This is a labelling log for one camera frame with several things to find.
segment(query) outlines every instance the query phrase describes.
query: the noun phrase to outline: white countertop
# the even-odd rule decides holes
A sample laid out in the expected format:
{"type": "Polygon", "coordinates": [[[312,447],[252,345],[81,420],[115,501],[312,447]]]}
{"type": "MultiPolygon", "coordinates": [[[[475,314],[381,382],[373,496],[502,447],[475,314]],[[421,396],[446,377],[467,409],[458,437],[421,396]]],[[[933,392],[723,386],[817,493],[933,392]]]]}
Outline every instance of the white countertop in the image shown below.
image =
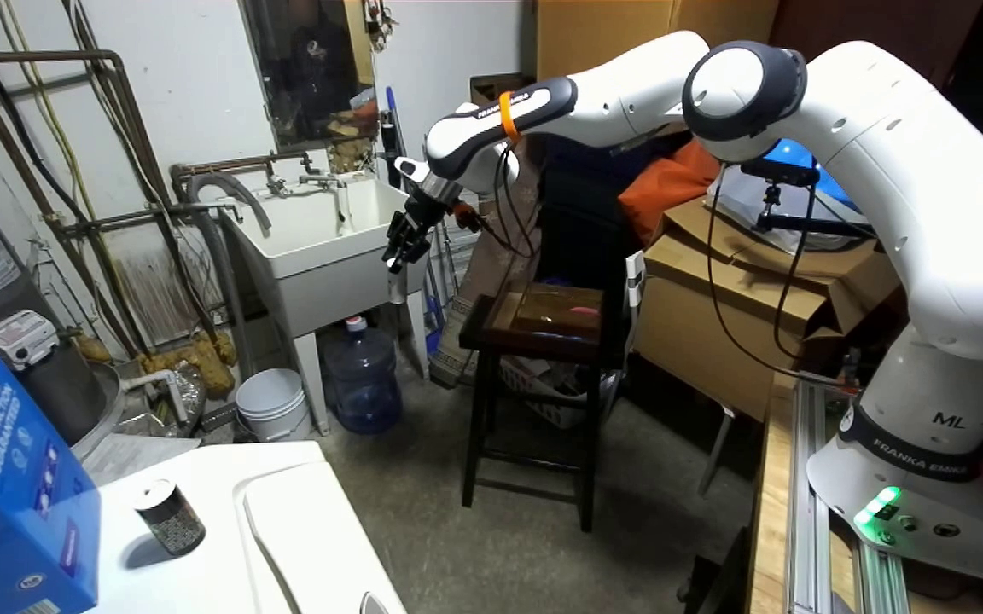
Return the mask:
{"type": "Polygon", "coordinates": [[[386,614],[404,614],[318,443],[198,447],[99,493],[102,614],[293,612],[255,540],[277,561],[296,612],[359,614],[373,593],[386,614]],[[133,513],[142,485],[158,479],[169,479],[207,530],[204,544],[178,561],[159,553],[133,513]]]}

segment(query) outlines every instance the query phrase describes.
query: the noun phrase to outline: white sink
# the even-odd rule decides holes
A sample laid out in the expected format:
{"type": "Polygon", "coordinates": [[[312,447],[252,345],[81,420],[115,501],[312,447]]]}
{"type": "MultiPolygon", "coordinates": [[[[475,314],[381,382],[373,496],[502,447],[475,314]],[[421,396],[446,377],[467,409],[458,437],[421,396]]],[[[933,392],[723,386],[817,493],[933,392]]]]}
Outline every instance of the white sink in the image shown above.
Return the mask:
{"type": "Polygon", "coordinates": [[[422,329],[427,266],[407,266],[395,281],[381,263],[386,229],[391,211],[404,208],[404,194],[375,175],[330,177],[334,190],[290,185],[288,198],[274,198],[264,177],[239,175],[239,181],[268,218],[268,231],[264,231],[259,218],[243,204],[237,215],[239,244],[264,303],[293,345],[318,430],[334,424],[324,409],[318,332],[386,303],[395,289],[407,296],[413,355],[421,371],[431,377],[422,329]]]}

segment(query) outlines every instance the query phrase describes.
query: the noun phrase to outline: blue bottle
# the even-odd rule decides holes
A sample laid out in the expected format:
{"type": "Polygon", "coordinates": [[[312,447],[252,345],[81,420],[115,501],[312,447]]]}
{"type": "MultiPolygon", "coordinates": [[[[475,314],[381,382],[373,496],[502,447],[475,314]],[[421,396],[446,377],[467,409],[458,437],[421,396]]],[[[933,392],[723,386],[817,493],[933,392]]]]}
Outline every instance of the blue bottle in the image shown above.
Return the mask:
{"type": "Polygon", "coordinates": [[[324,377],[326,405],[343,430],[381,435],[400,424],[395,355],[386,332],[350,319],[343,341],[324,363],[324,377]]]}

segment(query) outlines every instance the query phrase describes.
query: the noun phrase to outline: white bucket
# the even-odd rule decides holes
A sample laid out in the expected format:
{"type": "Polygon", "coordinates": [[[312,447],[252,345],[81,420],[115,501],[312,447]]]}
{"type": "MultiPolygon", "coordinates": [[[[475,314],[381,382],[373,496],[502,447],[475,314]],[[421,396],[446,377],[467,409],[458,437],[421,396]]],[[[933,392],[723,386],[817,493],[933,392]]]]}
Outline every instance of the white bucket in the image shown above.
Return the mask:
{"type": "Polygon", "coordinates": [[[255,439],[312,439],[312,409],[299,377],[290,368],[266,368],[244,379],[231,404],[252,427],[255,439]]]}

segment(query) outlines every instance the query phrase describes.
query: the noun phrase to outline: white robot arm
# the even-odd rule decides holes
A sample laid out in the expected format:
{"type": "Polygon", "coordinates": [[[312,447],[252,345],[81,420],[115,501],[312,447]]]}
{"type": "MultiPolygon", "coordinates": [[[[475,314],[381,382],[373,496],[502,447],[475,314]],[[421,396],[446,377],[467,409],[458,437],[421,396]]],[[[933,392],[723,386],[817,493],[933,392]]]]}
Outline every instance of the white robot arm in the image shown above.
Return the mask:
{"type": "Polygon", "coordinates": [[[810,462],[817,496],[898,558],[983,577],[983,137],[908,65],[873,45],[817,62],[667,36],[602,67],[464,110],[427,135],[427,168],[389,229],[386,263],[421,255],[460,185],[480,185],[512,135],[621,148],[690,125],[743,164],[777,137],[804,143],[851,190],[893,263],[911,329],[892,345],[844,435],[810,462]]]}

